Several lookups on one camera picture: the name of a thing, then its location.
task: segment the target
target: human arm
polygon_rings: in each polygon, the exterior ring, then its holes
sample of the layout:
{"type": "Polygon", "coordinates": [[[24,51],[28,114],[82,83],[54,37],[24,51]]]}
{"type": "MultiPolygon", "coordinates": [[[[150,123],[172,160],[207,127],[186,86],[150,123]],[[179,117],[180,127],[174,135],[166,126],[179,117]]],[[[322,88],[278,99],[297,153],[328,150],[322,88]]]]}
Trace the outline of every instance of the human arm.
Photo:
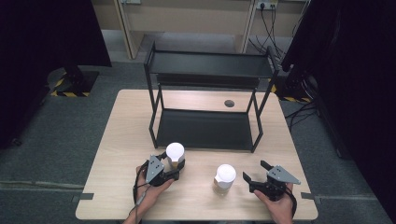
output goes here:
{"type": "MultiPolygon", "coordinates": [[[[136,167],[136,173],[138,174],[138,171],[140,169],[140,166],[136,167]]],[[[125,219],[123,224],[137,224],[142,217],[147,213],[147,211],[154,206],[154,204],[157,202],[158,197],[162,192],[164,192],[166,189],[168,189],[172,183],[175,181],[174,179],[170,179],[163,183],[162,185],[158,187],[153,187],[150,186],[149,184],[146,185],[146,180],[145,180],[145,172],[146,170],[143,170],[137,180],[137,186],[140,186],[137,189],[137,195],[136,199],[139,201],[139,199],[142,198],[142,195],[146,192],[145,196],[143,197],[142,201],[140,204],[137,204],[134,209],[131,210],[129,213],[129,216],[125,219]]]]}
{"type": "MultiPolygon", "coordinates": [[[[288,183],[287,188],[293,190],[293,184],[288,183]]],[[[283,194],[279,201],[273,202],[268,199],[265,194],[258,190],[254,190],[254,194],[267,206],[270,211],[271,218],[276,224],[291,224],[292,223],[292,207],[293,202],[289,195],[283,194]]]]}

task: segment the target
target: white cup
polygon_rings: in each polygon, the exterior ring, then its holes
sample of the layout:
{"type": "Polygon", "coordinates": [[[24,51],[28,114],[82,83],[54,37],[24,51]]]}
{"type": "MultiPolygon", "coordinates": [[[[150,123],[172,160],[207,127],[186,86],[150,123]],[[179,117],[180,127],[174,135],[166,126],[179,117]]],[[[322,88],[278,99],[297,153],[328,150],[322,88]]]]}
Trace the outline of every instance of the white cup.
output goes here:
{"type": "Polygon", "coordinates": [[[178,164],[184,160],[184,147],[180,143],[171,143],[166,148],[169,165],[176,169],[178,164]]]}
{"type": "Polygon", "coordinates": [[[233,185],[235,178],[235,169],[229,164],[222,164],[219,166],[213,180],[213,190],[219,195],[225,195],[233,185]]]}

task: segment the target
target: black metal frame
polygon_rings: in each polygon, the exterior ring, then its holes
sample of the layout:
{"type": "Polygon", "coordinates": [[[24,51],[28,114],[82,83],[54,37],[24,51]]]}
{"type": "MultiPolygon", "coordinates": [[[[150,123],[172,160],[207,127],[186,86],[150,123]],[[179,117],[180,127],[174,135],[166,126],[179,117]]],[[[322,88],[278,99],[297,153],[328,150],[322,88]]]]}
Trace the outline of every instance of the black metal frame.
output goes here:
{"type": "MultiPolygon", "coordinates": [[[[248,135],[250,136],[249,139],[249,147],[250,148],[233,148],[233,146],[227,146],[227,147],[223,147],[223,146],[215,146],[214,148],[230,148],[230,149],[240,149],[240,150],[249,150],[250,152],[254,152],[257,145],[260,143],[260,140],[262,138],[262,123],[261,123],[261,114],[262,111],[264,109],[265,103],[268,99],[269,93],[271,92],[271,89],[275,83],[277,74],[278,74],[278,67],[275,61],[275,57],[274,57],[274,53],[272,52],[272,50],[269,48],[267,50],[267,53],[264,56],[259,56],[259,55],[247,55],[247,57],[262,57],[263,60],[268,60],[268,58],[271,59],[272,64],[274,66],[274,72],[272,72],[271,76],[269,76],[271,78],[268,88],[263,96],[262,102],[259,106],[257,98],[256,98],[256,92],[257,92],[257,87],[258,84],[260,83],[260,78],[261,77],[256,77],[256,76],[249,76],[249,77],[244,77],[244,76],[238,76],[238,75],[233,75],[233,76],[227,76],[227,74],[225,75],[219,75],[219,74],[199,74],[199,76],[197,76],[197,74],[172,74],[172,73],[152,73],[152,71],[150,71],[150,66],[151,66],[151,61],[153,59],[153,57],[155,56],[156,53],[158,52],[171,52],[171,53],[177,53],[177,54],[184,54],[184,53],[191,53],[191,52],[175,52],[175,51],[165,51],[165,50],[156,50],[155,49],[155,43],[152,44],[150,51],[148,52],[148,55],[146,57],[146,60],[144,62],[144,68],[145,68],[145,72],[146,72],[146,79],[148,82],[148,92],[149,92],[149,98],[151,101],[151,106],[152,106],[152,116],[151,116],[151,121],[150,121],[150,125],[149,125],[149,132],[151,135],[151,139],[153,141],[154,146],[157,148],[159,146],[158,143],[158,133],[157,133],[157,138],[155,136],[155,133],[153,131],[153,126],[154,126],[154,122],[155,122],[155,118],[157,115],[157,111],[158,111],[158,106],[159,104],[161,104],[161,109],[163,111],[162,115],[161,115],[161,120],[160,120],[160,127],[162,125],[162,121],[164,119],[164,116],[166,113],[185,113],[185,112],[189,112],[190,113],[197,113],[197,114],[204,114],[206,116],[206,112],[210,115],[210,114],[214,114],[214,115],[219,115],[219,116],[240,116],[240,118],[243,118],[244,116],[247,118],[248,120],[248,113],[250,111],[251,105],[254,105],[254,110],[255,110],[255,114],[256,114],[256,120],[258,123],[258,129],[259,129],[259,134],[256,138],[256,140],[254,141],[254,143],[252,142],[252,137],[251,137],[251,133],[250,133],[250,128],[248,126],[248,135]],[[157,75],[157,81],[158,81],[158,94],[157,97],[154,99],[154,93],[153,93],[153,89],[152,89],[152,82],[151,82],[151,77],[150,74],[156,74],[157,75]],[[163,90],[162,90],[162,85],[165,86],[198,86],[198,87],[219,87],[219,88],[232,88],[232,89],[244,89],[244,90],[252,90],[252,94],[249,100],[249,103],[247,105],[247,110],[246,112],[219,112],[219,111],[194,111],[194,110],[182,110],[182,109],[170,109],[170,108],[165,108],[164,103],[163,103],[163,90]]],[[[213,54],[213,53],[196,53],[199,55],[203,55],[204,57],[206,55],[208,56],[224,56],[224,57],[241,57],[241,54],[213,54]]],[[[186,145],[185,147],[208,147],[208,146],[189,146],[186,145]]]]}

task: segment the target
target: wooden table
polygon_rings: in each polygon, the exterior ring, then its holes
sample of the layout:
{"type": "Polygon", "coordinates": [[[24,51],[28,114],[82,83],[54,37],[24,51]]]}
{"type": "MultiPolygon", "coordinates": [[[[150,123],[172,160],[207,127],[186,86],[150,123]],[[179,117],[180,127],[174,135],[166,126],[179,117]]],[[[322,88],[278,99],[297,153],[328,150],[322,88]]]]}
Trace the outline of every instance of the wooden table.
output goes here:
{"type": "MultiPolygon", "coordinates": [[[[245,110],[250,94],[241,91],[163,91],[163,98],[166,107],[228,111],[245,110]],[[235,106],[225,106],[226,100],[233,100],[235,106]]],[[[93,193],[93,197],[79,201],[77,218],[127,218],[134,207],[135,167],[151,154],[164,152],[164,148],[155,149],[151,141],[151,113],[148,91],[119,92],[82,194],[93,193]]],[[[251,127],[257,126],[255,119],[251,122],[251,127]]],[[[253,180],[265,181],[266,170],[260,166],[260,160],[271,165],[279,164],[301,180],[302,184],[293,189],[298,202],[294,218],[315,219],[318,210],[314,201],[301,196],[302,192],[310,193],[310,189],[279,101],[273,94],[262,112],[262,128],[263,137],[254,153],[186,148],[186,166],[180,179],[161,195],[144,219],[270,220],[267,209],[249,193],[248,183],[242,178],[242,172],[246,172],[253,180]],[[211,187],[217,167],[223,163],[235,168],[236,179],[229,193],[221,197],[211,187]]],[[[252,128],[253,138],[255,133],[257,130],[252,128]]]]}

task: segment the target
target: black metal shelf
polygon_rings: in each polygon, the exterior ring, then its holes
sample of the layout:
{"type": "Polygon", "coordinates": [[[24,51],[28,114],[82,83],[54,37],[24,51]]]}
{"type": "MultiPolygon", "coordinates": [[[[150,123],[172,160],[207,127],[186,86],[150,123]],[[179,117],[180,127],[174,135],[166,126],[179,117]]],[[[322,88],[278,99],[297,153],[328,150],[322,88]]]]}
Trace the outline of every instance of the black metal shelf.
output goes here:
{"type": "Polygon", "coordinates": [[[179,142],[184,147],[225,148],[254,152],[262,138],[260,115],[276,80],[274,53],[265,55],[221,54],[157,50],[152,44],[145,60],[145,72],[153,114],[149,130],[155,147],[179,142]],[[155,75],[159,91],[154,100],[151,75],[155,75]],[[261,78],[271,78],[260,106],[256,90],[261,78]],[[247,110],[219,112],[165,108],[162,86],[196,86],[243,89],[252,92],[247,110]],[[159,105],[162,107],[157,136],[153,123],[159,105]],[[254,107],[259,134],[252,140],[249,110],[254,107]]]}

